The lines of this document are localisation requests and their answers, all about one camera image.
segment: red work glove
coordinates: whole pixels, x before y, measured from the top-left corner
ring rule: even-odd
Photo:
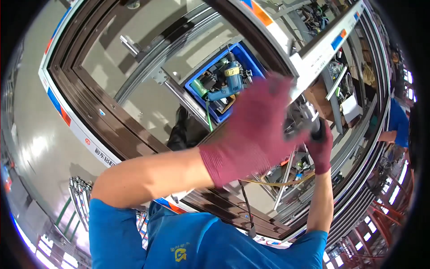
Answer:
[[[333,134],[326,120],[321,119],[322,137],[318,141],[310,139],[305,142],[309,154],[315,164],[315,174],[321,175],[327,172],[330,167],[330,154],[333,148]]]
[[[283,139],[290,82],[279,76],[255,80],[238,96],[223,137],[199,146],[215,186],[267,171],[309,137],[304,131],[291,141]]]

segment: power drill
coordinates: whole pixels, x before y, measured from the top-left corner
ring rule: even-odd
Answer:
[[[208,92],[207,98],[209,101],[216,101],[222,98],[227,98],[241,90],[243,90],[242,76],[240,74],[240,63],[236,61],[234,54],[227,53],[228,63],[225,66],[224,76],[227,83],[226,87],[221,88],[216,92]]]

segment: blue storage crate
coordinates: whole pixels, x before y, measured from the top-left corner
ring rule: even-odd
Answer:
[[[252,77],[264,78],[263,71],[258,68],[261,65],[259,63],[256,64],[254,62],[253,59],[255,59],[255,57],[253,55],[248,54],[248,52],[244,48],[244,45],[242,45],[242,42],[231,45],[229,49],[236,57],[236,60],[243,66],[244,70],[252,71]],[[185,88],[194,96],[197,102],[199,102],[204,109],[206,109],[206,102],[193,90],[193,88],[191,88],[190,84],[195,79],[197,79],[201,74],[203,74],[203,72],[208,70],[220,59],[224,58],[227,55],[227,53],[228,53],[228,50],[226,49],[220,55],[218,55],[216,58],[210,61],[206,66],[204,66],[199,73],[195,74],[189,81],[185,83]],[[216,112],[211,107],[209,107],[209,113],[212,116],[212,118],[215,120],[215,122],[219,124],[223,122],[226,118],[228,118],[228,116],[230,116],[232,107],[234,107],[234,104],[226,112],[224,112],[224,114],[221,114],[220,116],[218,116]]]

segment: factory floor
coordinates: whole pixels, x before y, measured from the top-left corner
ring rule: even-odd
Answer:
[[[131,18],[114,18],[94,43],[83,67],[113,97],[136,67],[133,61],[129,61],[129,52],[121,44],[119,36],[128,35],[135,42],[147,42],[154,37],[157,29],[173,23],[200,3],[199,0],[151,1]],[[106,169],[64,123],[37,74],[46,45],[65,11],[60,1],[50,0],[29,28],[14,93],[15,127],[5,130],[2,125],[24,186],[54,221],[70,197],[69,177],[80,176],[85,181],[94,182]],[[120,30],[110,32],[116,24],[121,26]],[[177,79],[181,80],[211,52],[237,35],[237,31],[227,22],[221,22],[189,43],[163,67],[171,74],[178,72],[182,77]],[[124,104],[129,114],[163,142],[167,141],[175,125],[178,107],[178,100],[154,80],[141,83]],[[349,134],[350,131],[334,151],[342,147]],[[349,160],[344,168],[348,170],[351,167],[352,160]],[[271,212],[273,201],[260,186],[248,184],[246,190],[252,206],[264,213]],[[73,211],[69,205],[60,227],[67,225]],[[72,221],[71,227],[76,223],[77,218]],[[82,225],[78,227],[74,243],[89,254],[88,233]]]

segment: person in blue shirt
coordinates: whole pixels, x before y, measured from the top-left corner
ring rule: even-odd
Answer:
[[[409,140],[409,119],[403,111],[399,102],[391,98],[390,121],[388,131],[381,132],[378,141],[393,142],[397,145],[408,148]]]
[[[257,80],[240,94],[222,137],[178,152],[138,157],[105,170],[90,200],[89,242],[93,268],[322,268],[333,218],[327,122],[316,142],[303,131],[283,138],[290,79]],[[171,193],[221,187],[262,173],[305,142],[315,163],[315,189],[306,234],[289,248],[262,245],[210,213],[175,214],[152,202],[148,246],[142,248],[132,208]]]

